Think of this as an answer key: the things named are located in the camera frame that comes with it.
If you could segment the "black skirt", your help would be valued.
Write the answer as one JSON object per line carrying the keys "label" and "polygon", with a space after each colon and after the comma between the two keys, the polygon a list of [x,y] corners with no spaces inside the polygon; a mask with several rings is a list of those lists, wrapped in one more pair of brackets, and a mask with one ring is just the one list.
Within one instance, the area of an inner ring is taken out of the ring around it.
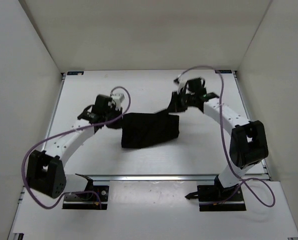
{"label": "black skirt", "polygon": [[157,113],[131,112],[122,118],[121,147],[142,149],[179,137],[180,117],[162,110]]}

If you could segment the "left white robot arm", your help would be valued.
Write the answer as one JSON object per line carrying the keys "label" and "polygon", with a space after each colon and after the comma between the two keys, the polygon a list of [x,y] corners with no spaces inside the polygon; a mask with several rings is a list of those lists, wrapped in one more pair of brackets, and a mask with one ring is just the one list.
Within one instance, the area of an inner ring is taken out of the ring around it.
{"label": "left white robot arm", "polygon": [[103,126],[118,128],[123,112],[122,93],[99,94],[71,126],[70,133],[53,139],[43,151],[34,150],[28,158],[26,181],[29,188],[53,199],[63,192],[76,192],[82,199],[93,195],[94,187],[81,174],[65,173],[70,157]]}

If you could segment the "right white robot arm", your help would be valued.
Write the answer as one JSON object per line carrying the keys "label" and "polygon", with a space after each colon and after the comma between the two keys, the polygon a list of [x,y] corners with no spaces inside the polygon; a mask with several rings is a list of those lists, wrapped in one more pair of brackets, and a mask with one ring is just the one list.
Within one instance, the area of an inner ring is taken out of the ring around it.
{"label": "right white robot arm", "polygon": [[228,164],[216,177],[213,187],[215,198],[225,200],[246,172],[269,155],[265,127],[259,120],[251,121],[236,113],[214,92],[208,93],[206,81],[201,77],[187,81],[176,78],[174,83],[178,89],[171,94],[167,108],[170,113],[197,108],[219,123],[221,132],[230,134],[230,146],[225,151]]}

